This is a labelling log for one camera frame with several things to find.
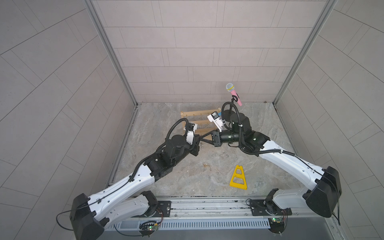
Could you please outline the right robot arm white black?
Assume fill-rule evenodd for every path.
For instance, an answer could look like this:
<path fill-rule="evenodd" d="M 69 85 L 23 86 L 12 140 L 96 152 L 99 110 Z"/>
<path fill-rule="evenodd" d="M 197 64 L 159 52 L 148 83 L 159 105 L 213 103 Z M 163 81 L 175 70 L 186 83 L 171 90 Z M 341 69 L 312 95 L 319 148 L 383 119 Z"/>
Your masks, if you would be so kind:
<path fill-rule="evenodd" d="M 342 186 L 339 172 L 328 166 L 322 168 L 298 157 L 279 146 L 270 137 L 252 130 L 250 120 L 240 113 L 236 105 L 226 102 L 229 106 L 220 114 L 210 113 L 207 118 L 217 127 L 211 131 L 215 147 L 223 143 L 238 143 L 238 148 L 246 155 L 261 157 L 280 167 L 303 185 L 303 189 L 274 189 L 265 199 L 265 204 L 273 202 L 280 209 L 308 208 L 324 218 L 334 216 L 340 209 Z"/>

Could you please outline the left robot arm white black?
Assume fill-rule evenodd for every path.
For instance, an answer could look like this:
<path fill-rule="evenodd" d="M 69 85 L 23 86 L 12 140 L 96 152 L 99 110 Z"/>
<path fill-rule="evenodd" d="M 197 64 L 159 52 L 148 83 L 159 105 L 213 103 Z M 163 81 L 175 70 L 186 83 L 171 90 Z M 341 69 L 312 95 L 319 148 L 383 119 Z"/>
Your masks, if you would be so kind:
<path fill-rule="evenodd" d="M 142 159 L 134 171 L 116 184 L 87 196 L 76 196 L 70 211 L 70 221 L 77 240 L 96 240 L 105 228 L 125 217 L 152 215 L 158 201 L 150 191 L 138 197 L 128 197 L 171 173 L 188 154 L 198 155 L 200 136 L 195 124 L 179 119 L 167 133 L 165 142 Z"/>

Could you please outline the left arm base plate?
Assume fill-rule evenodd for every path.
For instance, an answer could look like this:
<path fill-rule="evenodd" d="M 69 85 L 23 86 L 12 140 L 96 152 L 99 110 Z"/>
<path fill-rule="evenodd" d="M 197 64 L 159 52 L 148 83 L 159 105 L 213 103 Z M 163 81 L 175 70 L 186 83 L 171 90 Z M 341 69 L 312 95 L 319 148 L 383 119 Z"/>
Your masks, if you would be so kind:
<path fill-rule="evenodd" d="M 150 211 L 147 215 L 134 216 L 134 218 L 160 218 L 169 217 L 171 212 L 171 201 L 159 201 L 156 209 Z"/>

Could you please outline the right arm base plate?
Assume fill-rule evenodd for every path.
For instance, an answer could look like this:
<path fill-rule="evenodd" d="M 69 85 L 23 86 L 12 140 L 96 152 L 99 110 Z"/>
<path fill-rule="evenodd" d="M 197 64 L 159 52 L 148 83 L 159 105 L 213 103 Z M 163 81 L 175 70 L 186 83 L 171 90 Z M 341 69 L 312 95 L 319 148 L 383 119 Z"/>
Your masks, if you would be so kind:
<path fill-rule="evenodd" d="M 291 216 L 290 208 L 280 209 L 273 201 L 247 199 L 246 204 L 250 207 L 253 216 Z"/>

